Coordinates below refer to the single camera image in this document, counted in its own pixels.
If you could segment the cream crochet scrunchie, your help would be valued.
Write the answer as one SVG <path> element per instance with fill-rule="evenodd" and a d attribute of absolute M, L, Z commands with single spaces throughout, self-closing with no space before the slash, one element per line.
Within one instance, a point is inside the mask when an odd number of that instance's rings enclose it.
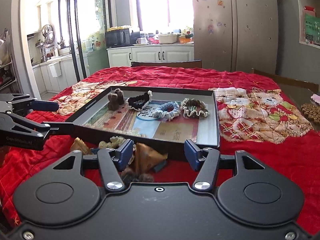
<path fill-rule="evenodd" d="M 101 141 L 99 142 L 99 149 L 103 149 L 103 148 L 119 148 L 124 142 L 125 142 L 125 138 L 121 137 L 121 136 L 114 136 L 111 137 L 109 142 L 105 142 L 105 141 Z"/>

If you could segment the tan striped snack packet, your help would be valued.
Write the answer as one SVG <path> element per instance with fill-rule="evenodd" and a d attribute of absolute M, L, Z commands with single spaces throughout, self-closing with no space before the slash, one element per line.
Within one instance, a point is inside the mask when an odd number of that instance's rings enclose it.
<path fill-rule="evenodd" d="M 84 155 L 92 155 L 91 149 L 80 138 L 75 138 L 70 151 L 80 150 Z"/>

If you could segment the tan triangular snack packet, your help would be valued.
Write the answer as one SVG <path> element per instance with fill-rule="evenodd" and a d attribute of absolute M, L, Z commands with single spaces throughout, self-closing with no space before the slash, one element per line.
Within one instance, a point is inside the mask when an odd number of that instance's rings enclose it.
<path fill-rule="evenodd" d="M 135 171 L 138 174 L 148 172 L 150 169 L 167 160 L 168 154 L 160 154 L 153 148 L 142 144 L 136 144 L 135 150 Z"/>

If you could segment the teal binder clip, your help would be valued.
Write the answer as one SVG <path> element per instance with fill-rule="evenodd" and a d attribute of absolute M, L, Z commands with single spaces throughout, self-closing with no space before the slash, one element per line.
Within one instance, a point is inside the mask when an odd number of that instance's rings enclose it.
<path fill-rule="evenodd" d="M 162 170 L 163 168 L 165 168 L 167 165 L 167 161 L 164 160 L 161 163 L 157 164 L 156 166 L 154 166 L 152 168 L 153 172 L 158 173 L 160 170 Z"/>

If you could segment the black white ruffled scrunchie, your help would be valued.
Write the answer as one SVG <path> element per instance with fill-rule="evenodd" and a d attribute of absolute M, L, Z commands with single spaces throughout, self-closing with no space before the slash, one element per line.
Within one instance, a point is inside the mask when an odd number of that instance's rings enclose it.
<path fill-rule="evenodd" d="M 180 110 L 185 118 L 206 118 L 209 111 L 203 101 L 185 98 L 180 105 Z"/>

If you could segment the blue white crochet scrunchie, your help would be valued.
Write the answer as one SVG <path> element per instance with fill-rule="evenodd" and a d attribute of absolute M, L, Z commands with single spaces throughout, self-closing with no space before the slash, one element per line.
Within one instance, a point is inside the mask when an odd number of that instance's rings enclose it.
<path fill-rule="evenodd" d="M 166 102 L 159 107 L 157 107 L 152 113 L 151 116 L 155 118 L 161 118 L 167 121 L 171 121 L 174 118 L 180 115 L 180 106 L 177 102 L 171 101 Z"/>

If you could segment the brown fuzzy hair claw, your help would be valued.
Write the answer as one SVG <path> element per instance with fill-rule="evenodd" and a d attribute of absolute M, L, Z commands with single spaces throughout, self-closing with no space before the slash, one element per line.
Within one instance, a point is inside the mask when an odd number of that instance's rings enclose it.
<path fill-rule="evenodd" d="M 124 101 L 124 93 L 120 88 L 114 90 L 114 92 L 110 92 L 107 95 L 109 100 L 107 107 L 111 111 L 115 111 L 119 109 L 119 106 L 125 103 Z"/>

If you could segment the black braided scrunchie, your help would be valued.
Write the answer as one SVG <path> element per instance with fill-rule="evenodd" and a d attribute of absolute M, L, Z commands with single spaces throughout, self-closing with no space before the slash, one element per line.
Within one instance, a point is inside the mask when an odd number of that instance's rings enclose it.
<path fill-rule="evenodd" d="M 152 100 L 152 91 L 148 90 L 142 95 L 130 97 L 127 100 L 128 106 L 135 111 L 143 110 Z"/>

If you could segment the brown fuzzy bow clip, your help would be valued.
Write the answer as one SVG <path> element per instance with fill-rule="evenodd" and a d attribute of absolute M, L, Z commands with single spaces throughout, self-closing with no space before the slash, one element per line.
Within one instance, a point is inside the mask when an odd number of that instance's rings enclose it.
<path fill-rule="evenodd" d="M 154 178 L 150 174 L 137 174 L 133 169 L 127 167 L 123 172 L 121 172 L 120 177 L 125 185 L 130 185 L 131 183 L 153 183 Z"/>

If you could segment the black shallow box tray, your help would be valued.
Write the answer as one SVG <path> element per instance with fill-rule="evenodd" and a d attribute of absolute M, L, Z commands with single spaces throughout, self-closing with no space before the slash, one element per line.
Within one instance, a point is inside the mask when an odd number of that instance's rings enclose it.
<path fill-rule="evenodd" d="M 85 141 L 98 144 L 119 135 L 146 144 L 158 152 L 167 153 L 172 159 L 184 159 L 183 144 L 187 139 L 200 148 L 220 147 L 217 104 L 213 91 L 121 87 L 125 99 L 151 91 L 151 101 L 141 111 L 131 109 L 127 103 L 112 111 L 107 107 L 108 95 L 116 89 L 117 86 L 108 87 L 68 117 L 67 121 L 76 126 L 75 136 L 84 136 Z M 189 118 L 180 114 L 168 121 L 153 114 L 157 107 L 167 102 L 181 103 L 184 99 L 202 101 L 209 115 L 206 118 Z"/>

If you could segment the red quilted bedspread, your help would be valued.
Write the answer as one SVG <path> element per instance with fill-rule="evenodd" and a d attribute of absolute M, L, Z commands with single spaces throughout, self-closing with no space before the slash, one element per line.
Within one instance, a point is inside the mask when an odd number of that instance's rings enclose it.
<path fill-rule="evenodd" d="M 65 121 L 110 85 L 217 90 L 221 153 L 247 151 L 294 181 L 305 197 L 298 224 L 311 234 L 319 232 L 319 132 L 273 80 L 244 72 L 142 66 L 105 68 L 83 82 L 94 85 L 77 83 L 52 98 L 64 109 L 62 115 L 32 112 L 27 118 Z M 76 95 L 85 87 L 89 91 Z M 67 154 L 73 141 L 53 136 L 43 151 L 12 147 L 1 156 L 1 211 L 10 226 L 20 224 L 12 200 L 16 187 Z"/>

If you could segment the white kitchen cabinet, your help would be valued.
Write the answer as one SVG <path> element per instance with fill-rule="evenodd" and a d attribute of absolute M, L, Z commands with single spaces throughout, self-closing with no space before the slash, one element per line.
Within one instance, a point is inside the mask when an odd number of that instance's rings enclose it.
<path fill-rule="evenodd" d="M 191 43 L 143 44 L 106 50 L 110 67 L 129 67 L 132 62 L 167 63 L 194 60 L 194 45 Z"/>

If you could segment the dark wooden chair right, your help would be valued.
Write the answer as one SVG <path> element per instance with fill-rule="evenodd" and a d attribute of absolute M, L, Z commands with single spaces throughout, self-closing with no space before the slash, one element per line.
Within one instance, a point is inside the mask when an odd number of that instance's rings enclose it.
<path fill-rule="evenodd" d="M 261 76 L 271 78 L 277 84 L 284 84 L 284 85 L 306 88 L 315 94 L 317 94 L 319 91 L 319 85 L 316 83 L 307 82 L 307 81 L 300 81 L 300 80 L 291 79 L 288 77 L 283 77 L 283 76 L 279 76 L 279 75 L 275 75 L 275 74 L 269 74 L 269 73 L 262 72 L 260 70 L 254 69 L 254 68 L 251 69 L 251 72 L 253 74 L 258 74 Z"/>

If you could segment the brown beaded coaster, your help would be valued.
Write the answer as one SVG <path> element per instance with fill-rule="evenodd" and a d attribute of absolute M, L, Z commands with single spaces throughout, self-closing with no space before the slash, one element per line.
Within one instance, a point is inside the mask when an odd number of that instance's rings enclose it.
<path fill-rule="evenodd" d="M 303 115 L 307 120 L 314 122 L 316 125 L 320 124 L 320 107 L 311 103 L 304 103 L 301 105 Z"/>

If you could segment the green sign card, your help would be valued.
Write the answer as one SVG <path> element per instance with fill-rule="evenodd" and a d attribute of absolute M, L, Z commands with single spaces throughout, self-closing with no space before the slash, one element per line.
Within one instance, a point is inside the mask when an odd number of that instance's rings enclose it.
<path fill-rule="evenodd" d="M 320 30 L 319 30 L 319 17 L 309 14 L 304 16 L 305 23 L 305 40 L 307 43 L 319 46 Z"/>

